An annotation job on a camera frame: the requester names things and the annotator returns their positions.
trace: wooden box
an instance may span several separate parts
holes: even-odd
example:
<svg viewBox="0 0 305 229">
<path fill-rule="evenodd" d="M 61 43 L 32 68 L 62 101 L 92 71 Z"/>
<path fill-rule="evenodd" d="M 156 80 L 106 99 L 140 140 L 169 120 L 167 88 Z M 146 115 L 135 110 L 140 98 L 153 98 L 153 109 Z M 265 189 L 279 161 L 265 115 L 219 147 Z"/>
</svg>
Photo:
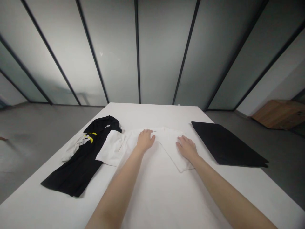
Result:
<svg viewBox="0 0 305 229">
<path fill-rule="evenodd" d="M 305 105 L 295 101 L 271 100 L 252 118 L 270 129 L 291 129 L 305 121 Z"/>
</svg>

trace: white table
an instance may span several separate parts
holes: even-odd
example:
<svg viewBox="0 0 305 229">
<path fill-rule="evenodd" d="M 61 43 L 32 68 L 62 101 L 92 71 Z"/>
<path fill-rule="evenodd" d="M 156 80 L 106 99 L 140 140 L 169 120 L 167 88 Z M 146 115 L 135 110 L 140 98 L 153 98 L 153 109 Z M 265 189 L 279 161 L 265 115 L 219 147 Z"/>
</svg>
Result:
<svg viewBox="0 0 305 229">
<path fill-rule="evenodd" d="M 305 212 L 260 168 L 215 162 L 191 125 L 191 121 L 213 123 L 198 107 L 109 103 L 80 132 L 94 119 L 108 115 L 115 117 L 127 131 L 164 126 L 185 132 L 196 143 L 200 156 L 278 228 L 297 229 L 305 224 Z M 103 164 L 81 198 L 49 190 L 40 183 L 62 164 L 65 148 L 66 144 L 0 205 L 0 228 L 85 227 L 115 167 Z"/>
</svg>

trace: white fabric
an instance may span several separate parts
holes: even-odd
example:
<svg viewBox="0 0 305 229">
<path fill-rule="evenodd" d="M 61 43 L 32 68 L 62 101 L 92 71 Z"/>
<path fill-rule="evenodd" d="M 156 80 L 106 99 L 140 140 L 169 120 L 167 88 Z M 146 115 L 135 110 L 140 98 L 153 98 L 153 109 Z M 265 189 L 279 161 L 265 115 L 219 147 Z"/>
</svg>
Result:
<svg viewBox="0 0 305 229">
<path fill-rule="evenodd" d="M 84 133 L 77 133 L 73 138 L 68 142 L 68 146 L 61 157 L 62 162 L 67 162 L 79 149 L 79 147 L 89 141 L 89 138 Z"/>
<path fill-rule="evenodd" d="M 98 153 L 96 160 L 102 161 L 108 165 L 116 166 L 119 163 L 121 156 L 125 153 L 130 153 L 137 144 L 138 136 L 143 129 L 136 129 L 121 134 L 117 131 L 111 131 L 107 139 Z M 193 169 L 192 164 L 184 158 L 178 151 L 176 142 L 179 136 L 185 135 L 181 131 L 162 128 L 153 128 L 155 142 L 159 142 L 165 152 L 171 158 L 179 172 Z"/>
<path fill-rule="evenodd" d="M 125 137 L 124 134 L 116 130 L 111 130 L 100 152 L 96 156 L 96 160 L 102 161 L 107 165 L 117 166 L 123 153 L 120 149 Z"/>
<path fill-rule="evenodd" d="M 129 158 L 135 135 L 125 141 L 127 151 L 115 177 Z M 178 172 L 159 141 L 145 153 L 122 227 L 134 228 L 231 228 L 211 202 L 195 170 Z"/>
</svg>

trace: concrete floor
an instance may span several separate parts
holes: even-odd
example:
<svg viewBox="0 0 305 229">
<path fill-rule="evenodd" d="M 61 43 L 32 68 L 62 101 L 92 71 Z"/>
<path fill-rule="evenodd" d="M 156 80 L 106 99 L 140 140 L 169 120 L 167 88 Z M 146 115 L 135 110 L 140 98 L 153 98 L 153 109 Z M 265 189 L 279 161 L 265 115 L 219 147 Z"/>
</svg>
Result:
<svg viewBox="0 0 305 229">
<path fill-rule="evenodd" d="M 22 104 L 0 111 L 0 204 L 102 108 Z"/>
<path fill-rule="evenodd" d="M 102 108 L 22 104 L 0 111 L 0 204 L 57 152 Z M 289 131 L 268 130 L 234 112 L 207 115 L 270 161 L 263 168 L 305 209 L 305 139 Z"/>
</svg>

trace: black garment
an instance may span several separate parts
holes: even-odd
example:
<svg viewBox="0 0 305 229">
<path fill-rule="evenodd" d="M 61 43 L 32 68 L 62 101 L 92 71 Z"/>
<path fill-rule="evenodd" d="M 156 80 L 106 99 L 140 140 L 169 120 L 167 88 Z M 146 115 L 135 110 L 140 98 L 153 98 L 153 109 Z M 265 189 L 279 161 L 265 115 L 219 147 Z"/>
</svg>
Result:
<svg viewBox="0 0 305 229">
<path fill-rule="evenodd" d="M 48 189 L 79 197 L 102 165 L 95 158 L 111 130 L 122 132 L 114 117 L 94 120 L 84 131 L 90 140 L 81 145 L 69 161 L 52 172 L 41 184 Z"/>
<path fill-rule="evenodd" d="M 265 158 L 219 124 L 192 122 L 193 128 L 218 164 L 268 167 Z"/>
</svg>

